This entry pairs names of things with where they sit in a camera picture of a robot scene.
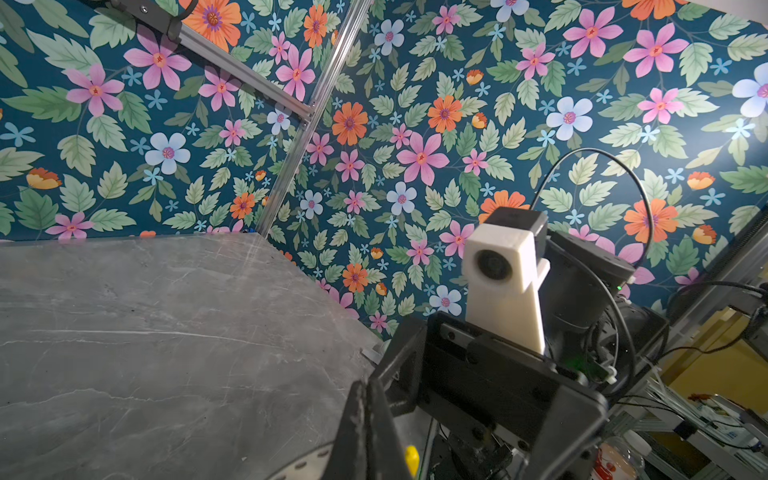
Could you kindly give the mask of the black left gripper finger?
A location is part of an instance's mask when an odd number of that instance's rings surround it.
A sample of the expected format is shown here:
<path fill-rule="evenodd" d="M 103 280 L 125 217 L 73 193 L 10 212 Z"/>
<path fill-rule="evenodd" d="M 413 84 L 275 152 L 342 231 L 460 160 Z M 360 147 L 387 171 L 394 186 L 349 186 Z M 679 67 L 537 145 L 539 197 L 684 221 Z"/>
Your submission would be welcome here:
<path fill-rule="evenodd" d="M 411 477 L 382 383 L 354 382 L 321 479 Z"/>

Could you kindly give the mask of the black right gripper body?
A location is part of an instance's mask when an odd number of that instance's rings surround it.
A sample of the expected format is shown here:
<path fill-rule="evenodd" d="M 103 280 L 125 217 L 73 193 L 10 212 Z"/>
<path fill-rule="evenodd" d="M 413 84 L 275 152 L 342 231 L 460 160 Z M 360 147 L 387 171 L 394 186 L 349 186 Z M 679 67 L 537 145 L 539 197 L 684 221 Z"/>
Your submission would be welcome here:
<path fill-rule="evenodd" d="M 448 314 L 404 319 L 373 378 L 393 415 L 421 409 L 448 435 L 437 479 L 588 479 L 608 403 L 584 374 Z"/>

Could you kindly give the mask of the yellow capped key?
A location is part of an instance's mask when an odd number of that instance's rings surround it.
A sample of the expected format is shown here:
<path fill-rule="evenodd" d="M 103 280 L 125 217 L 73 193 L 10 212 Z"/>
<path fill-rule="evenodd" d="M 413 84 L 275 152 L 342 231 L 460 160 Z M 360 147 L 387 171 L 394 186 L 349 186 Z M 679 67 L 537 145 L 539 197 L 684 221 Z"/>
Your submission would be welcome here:
<path fill-rule="evenodd" d="M 416 479 L 420 471 L 421 459 L 420 453 L 415 446 L 409 445 L 406 448 L 405 463 L 411 478 Z"/>

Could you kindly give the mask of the silver metal keyring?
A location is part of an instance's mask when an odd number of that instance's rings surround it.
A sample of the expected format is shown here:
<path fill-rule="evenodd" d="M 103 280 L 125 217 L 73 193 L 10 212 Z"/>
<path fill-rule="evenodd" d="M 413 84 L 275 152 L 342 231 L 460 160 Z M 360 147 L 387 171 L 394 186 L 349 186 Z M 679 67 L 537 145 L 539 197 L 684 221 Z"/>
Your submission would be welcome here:
<path fill-rule="evenodd" d="M 320 480 L 331 457 L 333 442 L 328 442 L 300 455 L 277 469 L 267 480 Z"/>

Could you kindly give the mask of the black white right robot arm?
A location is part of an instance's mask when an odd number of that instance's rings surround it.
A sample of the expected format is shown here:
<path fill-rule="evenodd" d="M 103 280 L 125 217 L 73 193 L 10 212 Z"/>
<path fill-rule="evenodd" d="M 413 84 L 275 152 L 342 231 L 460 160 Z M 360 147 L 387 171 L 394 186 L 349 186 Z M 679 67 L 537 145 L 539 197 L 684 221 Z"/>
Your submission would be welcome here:
<path fill-rule="evenodd" d="M 634 271 L 573 236 L 482 225 L 466 247 L 466 319 L 405 319 L 369 379 L 353 386 L 339 428 L 355 449 L 351 475 L 409 478 L 394 420 L 419 408 L 471 449 L 493 436 L 521 448 L 527 479 L 582 477 L 609 401 L 565 360 L 612 318 L 626 367 L 635 367 L 617 303 Z"/>

